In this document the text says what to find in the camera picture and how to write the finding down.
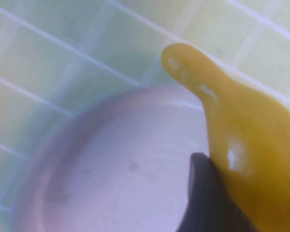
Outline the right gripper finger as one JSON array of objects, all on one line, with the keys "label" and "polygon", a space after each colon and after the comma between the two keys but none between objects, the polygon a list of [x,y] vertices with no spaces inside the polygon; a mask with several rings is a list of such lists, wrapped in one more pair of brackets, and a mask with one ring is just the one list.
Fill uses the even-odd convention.
[{"label": "right gripper finger", "polygon": [[253,232],[254,226],[226,193],[211,159],[190,156],[188,205],[182,232]]}]

